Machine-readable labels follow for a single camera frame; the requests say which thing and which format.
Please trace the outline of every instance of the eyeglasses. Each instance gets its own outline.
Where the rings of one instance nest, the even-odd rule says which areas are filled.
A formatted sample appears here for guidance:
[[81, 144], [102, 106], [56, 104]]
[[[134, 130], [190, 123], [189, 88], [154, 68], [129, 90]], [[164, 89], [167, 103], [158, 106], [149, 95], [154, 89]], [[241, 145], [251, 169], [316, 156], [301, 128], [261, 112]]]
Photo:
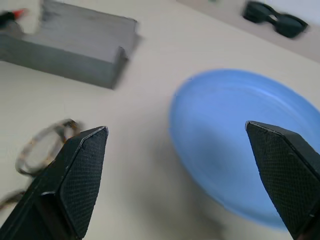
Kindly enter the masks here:
[[[72, 119], [63, 120], [43, 129], [23, 148], [15, 163], [16, 171], [33, 180], [54, 161], [66, 141], [80, 131], [79, 123]], [[10, 193], [0, 201], [0, 212], [8, 208], [13, 209], [24, 193], [24, 190]]]
[[300, 18], [278, 13], [272, 7], [258, 1], [249, 1], [242, 16], [255, 24], [271, 23], [277, 33], [290, 39], [298, 36], [308, 26]]

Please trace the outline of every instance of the gray foam block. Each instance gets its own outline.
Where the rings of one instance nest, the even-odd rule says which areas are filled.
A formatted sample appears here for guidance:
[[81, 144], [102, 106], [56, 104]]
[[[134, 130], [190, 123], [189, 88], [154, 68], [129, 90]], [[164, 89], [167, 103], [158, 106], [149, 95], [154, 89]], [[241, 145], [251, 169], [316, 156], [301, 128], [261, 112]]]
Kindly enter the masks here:
[[137, 21], [44, 0], [33, 35], [11, 23], [0, 31], [0, 60], [113, 88], [137, 40]]

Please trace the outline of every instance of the white table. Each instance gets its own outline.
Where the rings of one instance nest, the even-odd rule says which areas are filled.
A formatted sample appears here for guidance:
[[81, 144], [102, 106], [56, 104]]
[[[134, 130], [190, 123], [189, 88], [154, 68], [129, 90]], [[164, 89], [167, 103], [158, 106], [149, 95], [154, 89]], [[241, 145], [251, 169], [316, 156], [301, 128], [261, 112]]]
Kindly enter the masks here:
[[116, 90], [0, 63], [0, 195], [23, 188], [14, 161], [31, 136], [72, 118], [106, 125], [100, 193], [86, 240], [289, 240], [213, 203], [179, 164], [168, 136], [175, 90], [214, 68], [279, 80], [320, 107], [320, 65], [174, 0], [74, 0], [134, 18], [141, 42]]

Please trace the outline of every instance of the blue plate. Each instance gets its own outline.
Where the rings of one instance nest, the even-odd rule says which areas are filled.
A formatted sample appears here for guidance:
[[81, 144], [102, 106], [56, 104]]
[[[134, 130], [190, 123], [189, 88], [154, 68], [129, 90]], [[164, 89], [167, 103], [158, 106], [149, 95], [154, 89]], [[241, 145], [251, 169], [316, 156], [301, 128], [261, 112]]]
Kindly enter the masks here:
[[270, 227], [285, 225], [259, 176], [246, 121], [299, 133], [320, 152], [320, 113], [289, 88], [259, 74], [219, 69], [176, 93], [170, 135], [194, 180], [227, 210]]

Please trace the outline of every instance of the table surface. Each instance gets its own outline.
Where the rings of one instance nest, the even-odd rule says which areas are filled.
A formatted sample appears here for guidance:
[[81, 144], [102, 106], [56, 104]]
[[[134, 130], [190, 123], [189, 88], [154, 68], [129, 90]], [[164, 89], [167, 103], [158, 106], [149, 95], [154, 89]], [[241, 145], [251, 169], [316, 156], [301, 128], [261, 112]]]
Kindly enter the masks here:
[[0, 197], [26, 186], [14, 169], [23, 145], [72, 118], [110, 132], [86, 240], [290, 240], [225, 211], [193, 183], [170, 142], [168, 109], [188, 77], [215, 68], [277, 79], [319, 108], [320, 65], [174, 0], [65, 2], [138, 20], [140, 43], [116, 90], [0, 62]]

